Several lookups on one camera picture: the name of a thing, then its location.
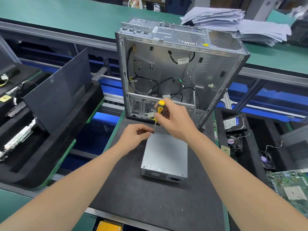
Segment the motherboard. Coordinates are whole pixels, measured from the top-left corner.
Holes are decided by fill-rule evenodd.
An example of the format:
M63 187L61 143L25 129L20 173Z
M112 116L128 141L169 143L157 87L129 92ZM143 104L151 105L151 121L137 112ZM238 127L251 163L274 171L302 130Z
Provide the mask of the motherboard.
M308 218L308 168L266 175L272 189Z

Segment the stack of paper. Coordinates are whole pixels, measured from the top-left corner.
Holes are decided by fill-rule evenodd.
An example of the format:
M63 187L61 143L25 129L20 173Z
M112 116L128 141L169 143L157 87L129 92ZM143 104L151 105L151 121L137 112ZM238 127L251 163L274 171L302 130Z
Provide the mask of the stack of paper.
M194 7L184 17L181 24L192 21L195 26L217 31L237 31L245 11L240 9Z
M291 28L287 24L272 22L259 22L246 20L240 23L238 37L243 41L259 42L274 46L277 42L287 41L287 35L291 35Z

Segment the hand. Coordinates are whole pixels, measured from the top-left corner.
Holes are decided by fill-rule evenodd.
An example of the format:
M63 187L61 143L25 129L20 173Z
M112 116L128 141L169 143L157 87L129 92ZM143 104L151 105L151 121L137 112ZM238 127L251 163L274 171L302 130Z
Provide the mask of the hand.
M121 147L123 155L135 149L142 140L150 137L153 129L145 124L129 124L123 131L117 144Z
M168 98L164 98L168 111L163 115L154 113L154 116L166 130L175 138L188 141L194 131L198 131L184 106L177 105Z

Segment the person's left hand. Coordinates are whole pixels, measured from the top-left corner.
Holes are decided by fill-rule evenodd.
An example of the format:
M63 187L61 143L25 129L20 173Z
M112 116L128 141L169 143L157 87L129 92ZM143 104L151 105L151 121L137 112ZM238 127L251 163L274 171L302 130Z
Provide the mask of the person's left hand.
M125 151L126 155L135 149L142 140L150 137L153 129L145 124L129 124L123 131L117 145Z

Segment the yellow and black screwdriver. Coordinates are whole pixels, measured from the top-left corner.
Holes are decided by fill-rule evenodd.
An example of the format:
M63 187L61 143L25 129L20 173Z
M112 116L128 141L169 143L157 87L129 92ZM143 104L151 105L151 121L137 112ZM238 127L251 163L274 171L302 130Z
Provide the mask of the yellow and black screwdriver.
M164 108L165 108L165 102L163 100L160 100L157 104L157 112L161 114ZM154 124L153 133L155 132L156 123L158 122L158 120L155 117L154 117L154 120L155 120L155 124Z

